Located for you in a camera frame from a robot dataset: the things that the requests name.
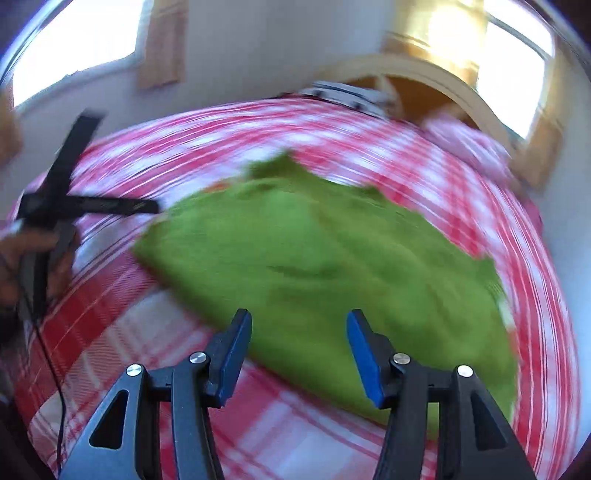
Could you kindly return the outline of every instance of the plaid bedsheet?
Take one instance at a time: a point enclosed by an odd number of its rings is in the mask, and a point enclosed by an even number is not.
[[[540,480],[573,457],[579,378],[572,326],[550,257],[516,198],[402,122],[317,100],[225,105],[149,122],[95,142],[73,191],[146,195],[169,206],[253,160],[291,148],[309,170],[336,182],[374,184],[421,212],[471,255],[496,262],[516,323],[518,399],[513,427]],[[43,325],[67,398],[65,450],[131,363],[173,365],[211,331],[134,261],[129,247],[151,220],[86,216],[72,289]],[[7,368],[41,458],[56,468],[60,403],[38,341]],[[375,469],[383,428],[333,408],[248,361],[234,397],[212,422],[229,479],[362,480]],[[174,477],[170,412],[163,408],[164,477]],[[434,476],[428,446],[423,478]]]

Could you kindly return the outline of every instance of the yellow curtain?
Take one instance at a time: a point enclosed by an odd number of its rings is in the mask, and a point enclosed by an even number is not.
[[[149,89],[181,82],[185,75],[189,0],[154,0],[138,86]]]
[[[570,116],[570,49],[555,35],[554,57],[548,63],[542,95],[530,134],[511,164],[511,170],[534,188],[547,182],[562,149],[563,132]]]
[[[483,0],[397,0],[382,51],[428,60],[475,87],[486,25]]]
[[[22,137],[14,111],[12,82],[0,92],[0,166],[20,152]]]

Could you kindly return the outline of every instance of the black cable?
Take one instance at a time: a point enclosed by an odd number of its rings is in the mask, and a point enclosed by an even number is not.
[[[16,272],[8,265],[6,258],[4,255],[0,254],[0,261],[2,262],[4,268],[8,272],[8,274],[12,277],[12,279],[17,283],[17,287],[19,290],[19,294],[24,299],[25,306],[27,307],[27,312],[29,317],[31,318],[31,323],[33,324],[33,329],[35,330],[35,334],[37,335],[37,339],[39,340],[39,344],[41,345],[41,350],[43,351],[43,356],[45,357],[47,366],[51,372],[51,376],[53,377],[53,381],[57,388],[57,393],[60,396],[61,402],[61,420],[60,420],[60,428],[57,432],[57,447],[56,447],[56,461],[57,461],[57,474],[58,476],[61,474],[61,446],[64,441],[64,430],[66,426],[66,399],[64,397],[64,392],[61,390],[60,381],[57,378],[56,369],[51,361],[51,357],[49,356],[49,352],[47,350],[47,346],[43,341],[43,337],[41,336],[41,332],[39,331],[39,323],[42,319],[33,318],[33,305],[31,304],[31,299],[27,295],[25,288],[22,286],[20,279]]]

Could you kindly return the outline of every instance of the pink pillow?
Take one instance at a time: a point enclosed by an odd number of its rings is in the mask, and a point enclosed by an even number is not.
[[[483,132],[470,128],[447,113],[425,120],[422,129],[427,140],[470,165],[499,187],[508,188],[513,181],[507,150]]]

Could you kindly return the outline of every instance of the green cloth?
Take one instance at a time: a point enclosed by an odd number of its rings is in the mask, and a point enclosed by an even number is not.
[[[374,187],[331,183],[282,154],[178,202],[135,254],[219,329],[238,307],[250,310],[249,356],[339,407],[387,422],[346,338],[347,313],[360,308],[424,365],[472,366],[509,418],[517,362],[493,261],[465,254]],[[428,424],[437,431],[433,409]]]

